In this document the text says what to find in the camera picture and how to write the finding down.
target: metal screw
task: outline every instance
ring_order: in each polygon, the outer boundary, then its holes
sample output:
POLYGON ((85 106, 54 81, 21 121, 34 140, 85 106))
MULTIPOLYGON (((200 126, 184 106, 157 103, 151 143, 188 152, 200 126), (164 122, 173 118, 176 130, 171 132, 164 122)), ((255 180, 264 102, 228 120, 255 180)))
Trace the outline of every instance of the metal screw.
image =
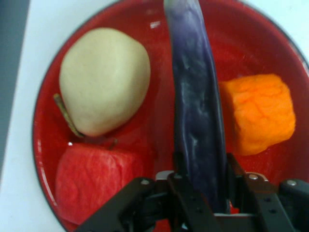
POLYGON ((140 183, 142 185, 148 185, 149 184, 149 180, 143 179, 140 183))
POLYGON ((288 185, 290 185, 290 186, 295 186, 295 185, 297 185, 296 181, 294 181, 294 180, 288 180, 286 183, 287 183, 288 185))
POLYGON ((176 174, 174 175, 174 178, 175 178, 175 179, 181 179, 182 176, 176 173, 176 174))
POLYGON ((254 175, 254 174, 250 174, 250 175, 249 175, 249 178, 250 178, 251 180, 257 180, 259 177, 258 177, 257 175, 254 175))

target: beige toy potato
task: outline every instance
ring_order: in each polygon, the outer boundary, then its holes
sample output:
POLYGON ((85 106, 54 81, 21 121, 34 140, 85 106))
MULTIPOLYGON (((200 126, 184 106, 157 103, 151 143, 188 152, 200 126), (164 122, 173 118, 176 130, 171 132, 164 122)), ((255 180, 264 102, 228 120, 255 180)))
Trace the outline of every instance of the beige toy potato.
POLYGON ((146 49, 110 28, 82 36, 65 55, 60 91, 76 129, 99 136, 126 123, 142 104, 150 81, 146 49))

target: white surface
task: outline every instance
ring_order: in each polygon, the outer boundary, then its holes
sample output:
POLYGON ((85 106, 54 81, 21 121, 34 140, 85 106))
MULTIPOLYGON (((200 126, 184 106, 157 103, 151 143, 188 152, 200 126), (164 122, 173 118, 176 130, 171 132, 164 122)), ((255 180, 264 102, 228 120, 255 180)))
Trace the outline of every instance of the white surface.
MULTIPOLYGON (((32 0, 0 187, 0 231, 63 232, 37 181, 31 128, 44 74, 64 41, 113 0, 32 0)), ((247 0, 292 35, 309 58, 308 0, 247 0)))

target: purple eggplant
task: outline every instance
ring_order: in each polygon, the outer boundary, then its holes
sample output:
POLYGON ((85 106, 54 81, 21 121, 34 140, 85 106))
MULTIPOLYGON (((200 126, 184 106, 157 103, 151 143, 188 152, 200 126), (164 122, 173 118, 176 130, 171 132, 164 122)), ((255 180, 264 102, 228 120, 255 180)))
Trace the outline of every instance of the purple eggplant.
POLYGON ((228 212, 225 137, 211 46, 198 0, 164 0, 175 85, 175 151, 215 213, 228 212))

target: gray background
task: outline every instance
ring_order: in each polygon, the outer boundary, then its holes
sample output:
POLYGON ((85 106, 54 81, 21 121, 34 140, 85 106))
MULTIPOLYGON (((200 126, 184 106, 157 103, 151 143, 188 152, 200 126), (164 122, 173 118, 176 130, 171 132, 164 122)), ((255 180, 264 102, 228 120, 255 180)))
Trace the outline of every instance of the gray background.
POLYGON ((0 173, 29 0, 0 0, 0 173))

